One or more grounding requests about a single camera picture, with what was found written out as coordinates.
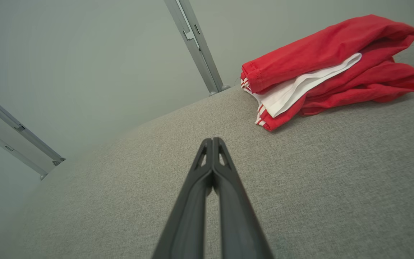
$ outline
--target white fabric strip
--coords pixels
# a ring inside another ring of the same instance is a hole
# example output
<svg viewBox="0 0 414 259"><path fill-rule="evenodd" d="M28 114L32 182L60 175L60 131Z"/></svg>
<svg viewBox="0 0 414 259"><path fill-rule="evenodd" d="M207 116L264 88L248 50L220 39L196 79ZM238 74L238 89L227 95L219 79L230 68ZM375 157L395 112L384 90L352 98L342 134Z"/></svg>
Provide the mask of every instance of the white fabric strip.
<svg viewBox="0 0 414 259"><path fill-rule="evenodd" d="M241 85L243 89L253 95L258 103L263 104L271 117L275 118L277 115L288 110L301 96L306 92L321 84L325 80L332 78L359 62L362 54L356 53L336 66L327 67L324 69L315 70L307 74L300 75L294 79L282 82L264 95L252 94L248 90L248 79L245 78Z"/></svg>

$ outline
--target gray fabric surface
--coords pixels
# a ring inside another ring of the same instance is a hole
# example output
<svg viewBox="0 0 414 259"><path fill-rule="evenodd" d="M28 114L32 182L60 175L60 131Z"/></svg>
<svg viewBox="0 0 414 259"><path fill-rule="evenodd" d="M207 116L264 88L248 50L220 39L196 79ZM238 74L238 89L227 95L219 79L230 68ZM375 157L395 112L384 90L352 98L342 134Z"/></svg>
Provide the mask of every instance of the gray fabric surface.
<svg viewBox="0 0 414 259"><path fill-rule="evenodd" d="M414 66L414 44L397 61ZM144 124L41 182L0 258L150 258L200 142L225 140L276 258L414 258L414 94L254 125L238 87ZM220 257L207 201L206 258Z"/></svg>

